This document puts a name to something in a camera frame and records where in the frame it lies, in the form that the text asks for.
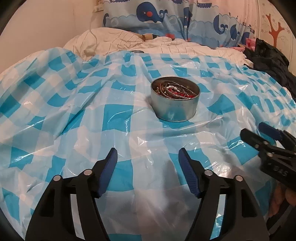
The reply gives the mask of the right hand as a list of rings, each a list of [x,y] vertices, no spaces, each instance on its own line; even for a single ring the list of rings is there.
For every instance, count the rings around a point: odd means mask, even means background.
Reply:
[[[291,206],[296,205],[296,192],[278,183],[269,204],[268,217],[272,217],[279,212],[280,205],[286,200]]]

